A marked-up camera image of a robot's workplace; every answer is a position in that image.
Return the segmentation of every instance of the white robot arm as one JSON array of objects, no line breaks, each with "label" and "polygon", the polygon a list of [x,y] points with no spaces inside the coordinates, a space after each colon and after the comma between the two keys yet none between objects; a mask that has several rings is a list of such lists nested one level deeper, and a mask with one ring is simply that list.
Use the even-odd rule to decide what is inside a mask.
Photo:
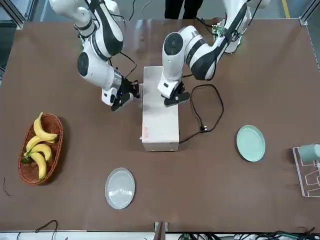
[{"label": "white robot arm", "polygon": [[[84,1],[97,23],[92,20],[90,12],[80,6]],[[117,10],[118,5],[111,0],[84,1],[50,0],[50,4],[57,14],[72,19],[74,27],[85,39],[83,51],[77,61],[79,74],[88,82],[101,87],[102,101],[111,106],[112,111],[117,111],[134,98],[140,97],[138,82],[130,82],[107,62],[123,48],[122,31],[109,10]]]},{"label": "white robot arm", "polygon": [[163,72],[158,90],[165,98],[166,107],[189,99],[182,82],[184,63],[197,80],[211,80],[224,52],[231,53],[238,47],[239,37],[248,25],[247,0],[222,0],[226,10],[226,22],[213,46],[198,33],[194,26],[170,33],[162,48]]}]

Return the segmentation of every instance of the white box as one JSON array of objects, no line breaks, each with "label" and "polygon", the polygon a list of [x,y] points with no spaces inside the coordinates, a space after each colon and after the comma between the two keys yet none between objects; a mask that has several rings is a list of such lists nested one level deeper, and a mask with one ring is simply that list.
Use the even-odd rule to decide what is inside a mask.
[{"label": "white box", "polygon": [[177,151],[179,146],[178,105],[165,107],[157,86],[162,66],[145,66],[142,93],[142,143],[147,152]]}]

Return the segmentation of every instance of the white plate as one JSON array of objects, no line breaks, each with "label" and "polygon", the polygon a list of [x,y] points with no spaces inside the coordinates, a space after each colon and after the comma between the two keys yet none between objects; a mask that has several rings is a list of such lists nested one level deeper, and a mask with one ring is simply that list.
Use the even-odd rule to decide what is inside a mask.
[{"label": "white plate", "polygon": [[241,127],[236,135],[236,145],[240,154],[249,162],[257,162],[265,155],[265,138],[255,126]]},{"label": "white plate", "polygon": [[111,207],[124,209],[134,198],[135,189],[134,176],[128,169],[120,167],[113,170],[108,176],[104,194]]}]

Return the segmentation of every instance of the bunch of bananas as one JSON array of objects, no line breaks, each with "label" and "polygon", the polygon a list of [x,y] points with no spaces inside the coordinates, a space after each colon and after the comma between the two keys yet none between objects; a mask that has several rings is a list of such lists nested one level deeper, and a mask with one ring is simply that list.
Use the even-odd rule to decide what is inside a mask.
[{"label": "bunch of bananas", "polygon": [[41,112],[38,118],[33,123],[33,129],[35,132],[35,136],[30,139],[30,141],[26,145],[26,153],[24,154],[24,159],[22,159],[23,163],[30,163],[32,158],[39,168],[39,180],[42,180],[47,175],[47,163],[52,156],[51,148],[41,142],[47,143],[55,143],[55,139],[57,138],[57,134],[45,132],[41,125],[41,117],[43,113]]}]

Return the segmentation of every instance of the person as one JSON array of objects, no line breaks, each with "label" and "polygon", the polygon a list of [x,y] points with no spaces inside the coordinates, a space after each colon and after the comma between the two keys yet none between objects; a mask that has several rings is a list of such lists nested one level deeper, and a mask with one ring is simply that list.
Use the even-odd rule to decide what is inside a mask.
[{"label": "person", "polygon": [[184,3],[183,19],[195,19],[204,0],[165,0],[164,18],[178,19]]}]

